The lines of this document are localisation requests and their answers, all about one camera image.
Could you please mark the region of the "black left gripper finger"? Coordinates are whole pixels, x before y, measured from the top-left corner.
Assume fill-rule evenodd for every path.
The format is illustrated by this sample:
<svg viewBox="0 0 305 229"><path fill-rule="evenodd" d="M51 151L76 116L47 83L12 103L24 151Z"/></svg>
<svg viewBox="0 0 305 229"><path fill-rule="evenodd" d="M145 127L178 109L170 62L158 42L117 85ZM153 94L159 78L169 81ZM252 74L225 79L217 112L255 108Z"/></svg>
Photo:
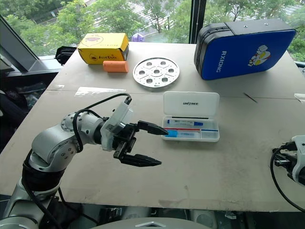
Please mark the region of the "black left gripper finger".
<svg viewBox="0 0 305 229"><path fill-rule="evenodd" d="M168 131L165 130L164 128L150 123L150 122L146 122L146 121L138 121L137 123L138 129L141 130L145 130L147 131L149 134L153 134L153 135L168 135Z"/></svg>
<svg viewBox="0 0 305 229"><path fill-rule="evenodd" d="M122 164L127 164L135 167L153 167L162 164L162 162L159 160L140 154L124 155L122 158L120 158L120 162Z"/></svg>

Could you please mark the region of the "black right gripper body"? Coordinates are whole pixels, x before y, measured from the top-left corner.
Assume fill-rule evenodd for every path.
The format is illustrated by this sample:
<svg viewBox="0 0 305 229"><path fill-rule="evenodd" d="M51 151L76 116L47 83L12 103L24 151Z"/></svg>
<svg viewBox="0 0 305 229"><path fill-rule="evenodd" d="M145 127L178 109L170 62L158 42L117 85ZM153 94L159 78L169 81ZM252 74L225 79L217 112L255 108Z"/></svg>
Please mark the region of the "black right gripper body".
<svg viewBox="0 0 305 229"><path fill-rule="evenodd" d="M292 177L293 169L297 163L296 156L291 156L286 153L278 153L274 157L274 164L277 167L283 167L287 171L287 176Z"/></svg>

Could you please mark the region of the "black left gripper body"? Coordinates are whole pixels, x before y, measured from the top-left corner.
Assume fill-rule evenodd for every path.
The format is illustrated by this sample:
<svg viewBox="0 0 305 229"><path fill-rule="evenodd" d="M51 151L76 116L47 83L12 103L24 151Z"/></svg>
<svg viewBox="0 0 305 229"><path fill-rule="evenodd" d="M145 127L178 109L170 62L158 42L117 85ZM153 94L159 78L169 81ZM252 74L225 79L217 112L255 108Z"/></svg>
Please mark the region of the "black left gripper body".
<svg viewBox="0 0 305 229"><path fill-rule="evenodd" d="M139 132L137 124L126 124L126 126L114 136L112 149L114 150L113 157L123 159L127 153L130 153L135 141L135 134Z"/></svg>

